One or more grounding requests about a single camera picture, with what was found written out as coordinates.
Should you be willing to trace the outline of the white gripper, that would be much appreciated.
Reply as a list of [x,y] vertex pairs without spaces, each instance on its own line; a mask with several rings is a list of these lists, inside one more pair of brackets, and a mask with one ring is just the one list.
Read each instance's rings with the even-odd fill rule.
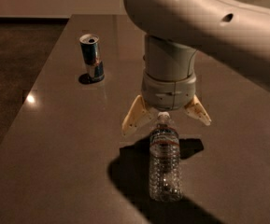
[[195,55],[196,49],[145,35],[142,95],[136,96],[122,122],[124,136],[150,123],[155,118],[154,108],[169,111],[184,107],[189,117],[206,126],[211,124],[210,116],[195,95]]

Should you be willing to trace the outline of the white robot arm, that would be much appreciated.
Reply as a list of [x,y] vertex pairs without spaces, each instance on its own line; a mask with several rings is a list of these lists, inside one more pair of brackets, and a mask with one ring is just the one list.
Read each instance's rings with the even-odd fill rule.
[[135,132],[154,110],[184,109],[210,124],[195,94],[197,52],[226,63],[270,91],[270,9],[235,0],[123,0],[129,19],[145,32],[145,68],[121,129]]

